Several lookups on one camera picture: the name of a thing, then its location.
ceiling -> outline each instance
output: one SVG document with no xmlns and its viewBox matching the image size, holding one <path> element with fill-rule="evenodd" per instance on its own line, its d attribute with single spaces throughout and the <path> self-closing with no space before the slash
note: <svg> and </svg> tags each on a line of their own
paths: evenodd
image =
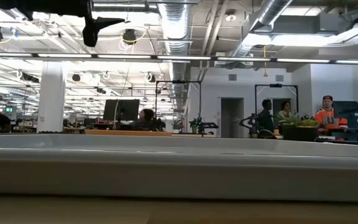
<svg viewBox="0 0 358 224">
<path fill-rule="evenodd" d="M 242 25 L 246 15 L 259 10 L 259 0 L 230 1 L 227 8 L 235 10 L 236 20 L 223 20 L 215 41 L 212 53 L 230 52 L 242 40 Z M 191 47 L 190 54 L 199 55 L 203 45 L 206 25 L 210 19 L 212 0 L 201 0 L 191 9 Z M 341 10 L 358 8 L 358 1 L 312 1 L 295 0 L 283 15 L 315 16 L 321 10 L 336 13 Z M 165 54 L 164 36 L 161 20 L 158 14 L 140 12 L 94 12 L 93 17 L 121 17 L 130 21 L 101 30 L 96 47 L 87 47 L 83 43 L 82 30 L 85 26 L 83 18 L 74 16 L 58 16 L 35 14 L 34 22 L 23 20 L 17 11 L 0 10 L 0 26 L 3 40 L 0 52 L 52 52 L 71 54 Z M 122 34 L 126 29 L 134 29 L 138 41 L 135 45 L 127 46 L 122 43 Z M 263 57 L 314 57 L 316 48 L 313 47 L 266 47 L 265 52 L 253 48 L 254 56 Z M 31 83 L 32 88 L 24 87 L 27 82 L 17 77 L 18 71 L 33 75 L 42 81 L 42 61 L 36 60 L 0 60 L 0 84 L 23 85 L 20 87 L 1 87 L 0 106 L 19 105 L 20 112 L 31 114 L 37 111 L 39 86 Z M 153 74 L 157 80 L 170 80 L 169 63 L 140 63 L 140 62 L 65 62 L 68 72 L 66 90 L 65 115 L 69 113 L 84 113 L 89 115 L 103 114 L 104 101 L 111 97 L 136 96 L 142 99 L 141 108 L 152 108 L 154 105 L 155 84 L 145 79 L 145 74 Z M 264 63 L 255 63 L 254 68 L 263 67 Z M 290 68 L 290 64 L 275 63 L 268 65 L 275 68 Z M 80 74 L 80 82 L 71 79 L 73 74 Z M 105 95 L 97 93 L 92 86 L 104 87 L 108 90 Z M 159 96 L 161 110 L 159 113 L 172 115 L 175 99 L 170 85 Z"/>
</svg>

potted plant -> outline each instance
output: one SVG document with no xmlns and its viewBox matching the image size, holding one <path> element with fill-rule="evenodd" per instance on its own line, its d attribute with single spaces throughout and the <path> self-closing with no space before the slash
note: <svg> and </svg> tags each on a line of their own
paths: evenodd
<svg viewBox="0 0 358 224">
<path fill-rule="evenodd" d="M 318 136 L 320 123 L 311 119 L 301 119 L 298 114 L 291 118 L 276 115 L 275 119 L 283 127 L 284 140 L 314 141 Z"/>
</svg>

wall vent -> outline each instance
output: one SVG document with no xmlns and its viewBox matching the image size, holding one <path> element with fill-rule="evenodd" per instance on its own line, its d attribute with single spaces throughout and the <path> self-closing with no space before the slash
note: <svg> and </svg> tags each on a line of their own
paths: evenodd
<svg viewBox="0 0 358 224">
<path fill-rule="evenodd" d="M 229 81 L 237 81 L 237 75 L 236 74 L 229 74 Z"/>
<path fill-rule="evenodd" d="M 276 75 L 276 82 L 284 82 L 284 75 Z"/>
</svg>

